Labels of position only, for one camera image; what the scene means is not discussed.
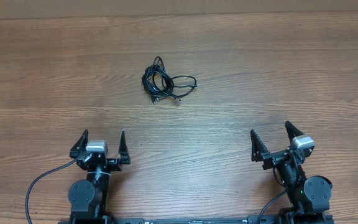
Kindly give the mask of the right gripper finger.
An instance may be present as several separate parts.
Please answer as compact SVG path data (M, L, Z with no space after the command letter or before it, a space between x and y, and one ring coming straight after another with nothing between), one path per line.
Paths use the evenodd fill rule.
M296 128L290 121L285 122L285 128L287 130L289 141L292 141L295 137L304 135L304 133Z
M264 160L264 157L270 154L263 141L259 138L259 135L254 129L250 131L250 139L252 144L251 159L253 162L260 162Z

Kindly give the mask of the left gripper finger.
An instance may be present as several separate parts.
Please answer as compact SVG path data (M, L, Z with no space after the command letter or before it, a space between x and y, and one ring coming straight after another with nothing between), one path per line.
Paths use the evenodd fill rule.
M81 154L81 152L85 150L86 145L88 143L88 135L88 130L84 130L79 140L77 140L74 146L70 149L69 156L71 158L77 158Z
M129 155L129 151L127 148L124 130L122 130L122 132L121 132L121 138L120 138L120 143L119 143L119 155L120 155L121 164L130 164L131 163L131 157Z

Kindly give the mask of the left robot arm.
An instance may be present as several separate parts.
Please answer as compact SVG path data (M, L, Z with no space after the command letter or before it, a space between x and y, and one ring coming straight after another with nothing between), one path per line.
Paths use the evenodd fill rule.
M131 163L124 131L121 133L118 153L118 158L109 158L106 141L89 140L88 130L70 149L70 157L86 171L86 178L74 182L68 191L70 223L117 222L106 207L111 173L121 171L123 165Z

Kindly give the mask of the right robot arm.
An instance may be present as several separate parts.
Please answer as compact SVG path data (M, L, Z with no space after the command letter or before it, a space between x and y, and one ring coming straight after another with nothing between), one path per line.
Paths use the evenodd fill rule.
M283 191L261 209L256 223L334 223L329 210L333 184L321 175L307 177L301 165L312 154L313 138L300 131L290 121L285 122L290 145L278 152L270 152L255 130L250 131L251 159L262 162L262 168L272 170ZM277 215L265 212L280 197L286 195L291 206L281 208Z

